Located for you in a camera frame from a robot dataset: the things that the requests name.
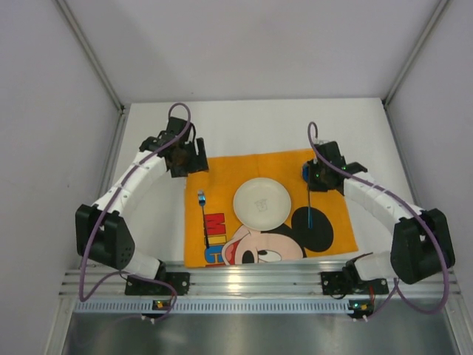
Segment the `blue metallic fork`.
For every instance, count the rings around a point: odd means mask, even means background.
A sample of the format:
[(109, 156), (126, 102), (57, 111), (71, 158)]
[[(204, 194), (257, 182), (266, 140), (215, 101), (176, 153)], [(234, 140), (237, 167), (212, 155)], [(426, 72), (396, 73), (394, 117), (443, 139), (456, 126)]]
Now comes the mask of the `blue metallic fork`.
[(203, 232), (204, 232), (204, 237), (205, 237), (205, 247), (207, 249), (210, 248), (210, 243), (208, 239), (208, 230), (207, 230), (207, 223), (206, 223), (206, 218), (205, 218), (205, 205), (206, 205), (206, 197), (205, 193), (203, 190), (199, 190), (197, 192), (197, 198), (198, 198), (198, 203), (201, 208), (202, 216), (203, 216)]

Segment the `blue metallic spoon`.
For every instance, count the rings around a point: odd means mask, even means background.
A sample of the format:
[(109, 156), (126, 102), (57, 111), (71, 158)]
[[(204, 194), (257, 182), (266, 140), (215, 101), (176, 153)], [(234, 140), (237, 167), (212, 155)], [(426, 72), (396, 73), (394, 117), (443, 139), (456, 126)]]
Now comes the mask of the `blue metallic spoon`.
[(312, 206), (311, 206), (311, 197), (310, 197), (310, 187), (307, 185), (307, 227), (312, 229), (313, 227), (313, 217), (312, 217)]

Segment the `cream round plate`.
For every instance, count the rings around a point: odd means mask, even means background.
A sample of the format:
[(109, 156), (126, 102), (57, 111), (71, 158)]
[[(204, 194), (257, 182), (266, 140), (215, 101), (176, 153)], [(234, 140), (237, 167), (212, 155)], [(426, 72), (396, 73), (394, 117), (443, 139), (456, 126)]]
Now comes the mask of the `cream round plate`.
[(287, 189), (279, 182), (258, 177), (244, 182), (235, 192), (233, 209), (242, 225), (269, 231), (282, 225), (292, 207)]

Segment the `orange Mickey Mouse placemat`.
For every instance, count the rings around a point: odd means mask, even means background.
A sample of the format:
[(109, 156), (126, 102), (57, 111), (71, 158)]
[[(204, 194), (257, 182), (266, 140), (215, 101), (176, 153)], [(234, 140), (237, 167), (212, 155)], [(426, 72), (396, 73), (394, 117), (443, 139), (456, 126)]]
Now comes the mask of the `orange Mickey Mouse placemat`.
[[(311, 192), (313, 227), (307, 227), (307, 184), (302, 166), (309, 149), (211, 158), (208, 172), (188, 177), (184, 197), (184, 264), (210, 268), (276, 263), (339, 256), (358, 251), (347, 204), (338, 192)], [(281, 183), (292, 203), (287, 220), (269, 231), (241, 224), (233, 209), (234, 194), (246, 181), (270, 178)], [(205, 247), (203, 216), (197, 192), (206, 197), (205, 218), (210, 248)]]

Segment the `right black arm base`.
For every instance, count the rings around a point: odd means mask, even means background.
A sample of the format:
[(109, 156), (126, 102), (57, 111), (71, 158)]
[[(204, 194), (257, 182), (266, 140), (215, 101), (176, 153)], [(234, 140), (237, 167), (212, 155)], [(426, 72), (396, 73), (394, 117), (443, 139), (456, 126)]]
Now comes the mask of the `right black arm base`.
[(340, 300), (348, 295), (385, 295), (389, 293), (386, 279), (363, 281), (355, 269), (354, 262), (348, 261), (340, 271), (320, 273), (323, 295)]

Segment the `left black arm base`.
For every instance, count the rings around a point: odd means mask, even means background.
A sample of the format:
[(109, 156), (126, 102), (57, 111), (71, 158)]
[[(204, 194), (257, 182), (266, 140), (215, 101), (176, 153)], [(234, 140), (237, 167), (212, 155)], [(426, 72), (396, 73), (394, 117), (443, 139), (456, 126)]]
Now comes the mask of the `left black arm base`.
[(190, 273), (187, 271), (163, 271), (159, 273), (158, 282), (126, 277), (126, 296), (171, 296), (175, 291), (177, 296), (187, 295), (190, 287)]

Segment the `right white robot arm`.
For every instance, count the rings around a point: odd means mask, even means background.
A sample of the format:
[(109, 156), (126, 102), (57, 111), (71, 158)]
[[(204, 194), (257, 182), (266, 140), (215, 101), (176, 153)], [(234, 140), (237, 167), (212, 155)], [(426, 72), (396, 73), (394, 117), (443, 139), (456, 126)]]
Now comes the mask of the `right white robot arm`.
[(367, 168), (347, 163), (335, 141), (314, 143), (316, 156), (303, 169), (313, 192), (337, 191), (357, 203), (392, 236), (388, 251), (348, 262), (361, 281), (398, 278), (412, 285), (453, 267), (455, 252), (446, 215), (407, 203), (376, 183)]

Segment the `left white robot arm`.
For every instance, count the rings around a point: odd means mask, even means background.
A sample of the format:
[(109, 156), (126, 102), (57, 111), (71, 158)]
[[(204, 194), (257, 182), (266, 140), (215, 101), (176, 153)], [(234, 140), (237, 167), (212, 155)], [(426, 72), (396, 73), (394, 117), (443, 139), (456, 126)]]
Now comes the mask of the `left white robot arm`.
[(164, 262), (139, 250), (140, 236), (130, 230), (126, 220), (162, 176), (185, 178), (206, 171), (204, 140), (196, 136), (193, 123), (169, 117), (166, 129), (141, 143), (118, 181), (91, 206), (83, 204), (76, 211), (78, 254), (85, 261), (159, 280), (166, 270)]

